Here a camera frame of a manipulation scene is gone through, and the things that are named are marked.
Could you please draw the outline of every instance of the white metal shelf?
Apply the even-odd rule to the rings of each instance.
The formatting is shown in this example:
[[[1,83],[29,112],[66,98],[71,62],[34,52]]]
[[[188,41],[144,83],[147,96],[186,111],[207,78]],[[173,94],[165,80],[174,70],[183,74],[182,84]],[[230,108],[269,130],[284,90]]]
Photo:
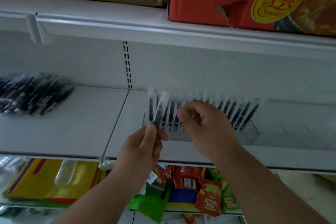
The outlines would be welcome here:
[[[128,90],[77,86],[45,116],[0,117],[0,154],[98,161]]]
[[[287,113],[287,115],[280,115],[279,113],[274,113],[277,108],[285,108],[287,110],[292,110],[293,112]],[[272,122],[267,123],[270,115],[278,117],[279,121],[284,121],[290,119],[296,119],[297,116],[293,115],[297,110],[304,109],[301,104],[293,103],[281,103],[281,102],[267,102],[263,107],[258,110],[257,116],[252,119],[256,121],[258,126],[257,129],[261,129],[261,135],[263,133],[266,136],[277,136],[278,141],[288,142],[296,140],[298,136],[296,133],[292,133],[289,136],[278,134],[278,127],[273,127],[273,134],[270,133],[272,128],[266,129],[268,126],[272,125]],[[111,140],[104,154],[105,158],[115,159],[118,152],[126,140],[126,138],[134,133],[136,130],[141,128],[142,121],[144,119],[145,112],[148,111],[148,95],[146,91],[130,90],[122,112],[119,116],[118,122],[115,126],[114,132],[112,134]],[[307,112],[301,111],[300,114],[307,115],[309,113],[309,108]],[[328,116],[316,116],[316,119],[328,119]],[[268,144],[265,146],[265,141],[257,141],[257,145],[244,145],[244,148],[248,150],[252,155],[259,159],[265,166],[280,168],[280,169],[299,169],[299,170],[321,170],[321,171],[336,171],[336,151],[335,150],[323,150],[323,149],[307,149],[300,144],[296,148],[286,147],[286,145],[272,145]],[[187,164],[187,165],[201,165],[201,166],[212,166],[209,159],[202,156],[195,148],[192,142],[185,141],[168,141],[163,142],[163,150],[161,151],[161,162],[175,163],[175,164]]]
[[[87,0],[0,0],[4,12],[37,14],[47,34],[336,60],[327,37],[176,23],[167,11]]]

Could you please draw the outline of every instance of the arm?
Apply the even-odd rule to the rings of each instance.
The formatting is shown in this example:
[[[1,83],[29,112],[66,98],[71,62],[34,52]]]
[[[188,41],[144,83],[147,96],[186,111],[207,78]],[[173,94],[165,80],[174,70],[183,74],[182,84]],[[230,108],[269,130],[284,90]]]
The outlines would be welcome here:
[[[222,111],[193,101],[177,115],[196,148],[227,180],[249,224],[328,223],[237,142]]]
[[[127,138],[115,166],[98,185],[77,200],[52,224],[115,224],[149,173],[155,168],[168,137],[153,124]]]

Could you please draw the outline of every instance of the yellow notebook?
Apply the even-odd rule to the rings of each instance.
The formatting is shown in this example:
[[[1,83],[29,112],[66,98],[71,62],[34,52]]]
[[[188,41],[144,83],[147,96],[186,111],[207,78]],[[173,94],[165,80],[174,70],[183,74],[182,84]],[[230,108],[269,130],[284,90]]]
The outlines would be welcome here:
[[[62,160],[36,159],[7,198],[78,199],[83,196],[97,177],[98,163],[78,161],[69,185],[60,187],[54,180]]]

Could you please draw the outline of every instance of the bundle of pens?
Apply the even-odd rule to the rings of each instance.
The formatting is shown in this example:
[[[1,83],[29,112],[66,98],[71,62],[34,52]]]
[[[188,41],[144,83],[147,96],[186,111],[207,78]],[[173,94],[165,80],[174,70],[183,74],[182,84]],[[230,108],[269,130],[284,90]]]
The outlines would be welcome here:
[[[223,111],[234,130],[242,131],[262,103],[260,98],[235,97],[229,95],[208,95],[206,93],[169,94],[159,93],[153,87],[148,88],[149,122],[154,123],[157,129],[168,131],[183,131],[183,125],[176,115],[176,110],[193,100],[200,100],[213,105]]]
[[[44,115],[74,90],[64,78],[49,74],[11,73],[0,78],[0,114]]]

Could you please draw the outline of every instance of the person's left hand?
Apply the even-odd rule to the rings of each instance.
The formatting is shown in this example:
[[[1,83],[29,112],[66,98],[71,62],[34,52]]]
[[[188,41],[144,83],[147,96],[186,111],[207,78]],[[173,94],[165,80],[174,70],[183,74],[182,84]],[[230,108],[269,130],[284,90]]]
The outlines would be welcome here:
[[[148,124],[124,142],[109,176],[119,180],[121,187],[127,187],[132,197],[140,191],[150,172],[156,167],[162,141],[168,141],[167,134],[156,130],[154,124]]]

